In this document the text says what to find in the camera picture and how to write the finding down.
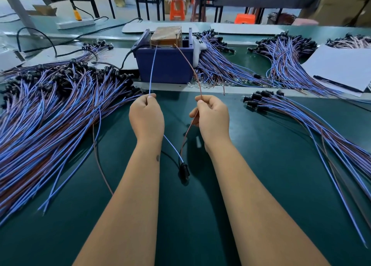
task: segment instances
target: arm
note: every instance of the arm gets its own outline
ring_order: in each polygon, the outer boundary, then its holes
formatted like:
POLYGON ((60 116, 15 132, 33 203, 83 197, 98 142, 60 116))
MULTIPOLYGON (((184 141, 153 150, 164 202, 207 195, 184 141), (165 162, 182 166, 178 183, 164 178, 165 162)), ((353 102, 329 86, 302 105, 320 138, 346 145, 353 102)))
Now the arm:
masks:
POLYGON ((243 266, 329 265, 300 227, 257 179, 229 137, 228 108, 197 96, 191 113, 213 162, 243 266))
POLYGON ((160 153, 164 116, 155 95, 130 107, 137 146, 114 195, 86 240, 74 266, 155 263, 160 153))

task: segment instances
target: person's left hand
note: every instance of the person's left hand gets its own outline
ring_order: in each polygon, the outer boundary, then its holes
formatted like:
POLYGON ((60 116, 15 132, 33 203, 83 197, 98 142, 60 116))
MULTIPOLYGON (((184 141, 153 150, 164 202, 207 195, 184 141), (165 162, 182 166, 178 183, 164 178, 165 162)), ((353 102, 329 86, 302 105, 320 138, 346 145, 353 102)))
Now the person's left hand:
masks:
POLYGON ((130 106, 129 120, 139 142, 162 142, 165 131, 164 115, 156 94, 143 95, 130 106))

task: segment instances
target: person's right arm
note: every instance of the person's right arm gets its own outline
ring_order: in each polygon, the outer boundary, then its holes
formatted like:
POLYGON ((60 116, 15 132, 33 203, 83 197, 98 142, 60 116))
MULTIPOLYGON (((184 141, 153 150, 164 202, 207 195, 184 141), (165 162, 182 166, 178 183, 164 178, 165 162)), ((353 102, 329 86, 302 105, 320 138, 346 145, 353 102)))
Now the person's right arm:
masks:
POLYGON ((257 179, 229 137, 227 106, 196 97, 190 113, 214 165, 243 266, 329 265, 321 252, 257 179))

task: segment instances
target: gray post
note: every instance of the gray post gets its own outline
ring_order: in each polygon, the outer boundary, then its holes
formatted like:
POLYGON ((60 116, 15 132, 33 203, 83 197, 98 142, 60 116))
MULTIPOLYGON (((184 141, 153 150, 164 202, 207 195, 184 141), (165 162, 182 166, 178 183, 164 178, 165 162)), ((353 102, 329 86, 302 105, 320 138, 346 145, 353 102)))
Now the gray post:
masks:
MULTIPOLYGON (((18 15, 18 17, 20 18, 25 27, 36 29, 35 24, 32 22, 30 16, 27 14, 27 11, 21 4, 20 0, 7 0, 7 1, 9 2, 10 6, 14 9, 14 11, 16 12, 16 14, 18 15)), ((34 30, 27 29, 27 31, 31 35, 36 34, 34 30)))

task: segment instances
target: forearm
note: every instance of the forearm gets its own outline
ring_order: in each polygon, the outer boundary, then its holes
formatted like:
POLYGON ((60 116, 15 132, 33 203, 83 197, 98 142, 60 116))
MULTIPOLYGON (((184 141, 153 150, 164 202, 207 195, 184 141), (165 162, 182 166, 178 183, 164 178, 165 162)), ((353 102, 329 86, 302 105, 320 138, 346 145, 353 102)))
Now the forearm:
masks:
POLYGON ((210 156, 242 265, 329 265, 231 142, 210 156))
POLYGON ((74 265, 154 265, 161 143, 137 143, 74 265))

